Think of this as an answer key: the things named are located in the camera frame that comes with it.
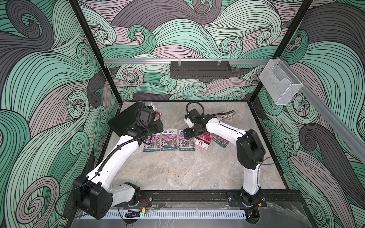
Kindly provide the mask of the pink cosmos seed packet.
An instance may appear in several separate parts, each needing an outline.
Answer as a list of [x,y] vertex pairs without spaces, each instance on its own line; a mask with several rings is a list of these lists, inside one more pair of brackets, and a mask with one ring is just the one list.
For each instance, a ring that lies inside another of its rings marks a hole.
[[164,130],[161,134],[161,151],[178,150],[178,131],[177,129]]
[[185,139],[183,130],[178,130],[178,150],[195,151],[194,139]]
[[161,134],[153,134],[144,145],[143,152],[161,151]]

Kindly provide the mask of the mixed daisy flower seed packet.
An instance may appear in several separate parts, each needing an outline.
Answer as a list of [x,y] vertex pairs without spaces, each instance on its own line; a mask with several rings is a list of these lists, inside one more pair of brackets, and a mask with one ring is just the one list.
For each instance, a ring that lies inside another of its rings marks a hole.
[[224,139],[221,136],[218,136],[216,134],[212,134],[213,141],[216,142],[219,146],[222,148],[226,148],[228,144],[230,143],[228,140]]

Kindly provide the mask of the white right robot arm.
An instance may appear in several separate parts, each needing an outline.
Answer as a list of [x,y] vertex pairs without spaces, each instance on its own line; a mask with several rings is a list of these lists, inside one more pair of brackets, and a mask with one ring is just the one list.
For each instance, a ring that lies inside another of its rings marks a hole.
[[211,133],[222,137],[236,146],[237,159],[244,167],[241,200],[248,207],[262,204],[264,199],[261,193],[259,178],[265,149],[256,131],[235,128],[223,123],[214,115],[201,115],[196,109],[187,113],[184,121],[188,124],[188,128],[183,130],[185,139]]

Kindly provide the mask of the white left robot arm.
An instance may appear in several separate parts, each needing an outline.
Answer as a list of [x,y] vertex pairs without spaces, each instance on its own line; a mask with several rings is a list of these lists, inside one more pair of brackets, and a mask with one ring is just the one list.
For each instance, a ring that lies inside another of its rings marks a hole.
[[133,207],[139,204],[139,186],[125,182],[111,187],[111,182],[141,144],[163,131],[160,118],[161,115],[153,104],[136,102],[108,121],[119,140],[96,168],[86,176],[74,180],[72,193],[78,209],[95,219],[101,219],[112,207],[121,203]]

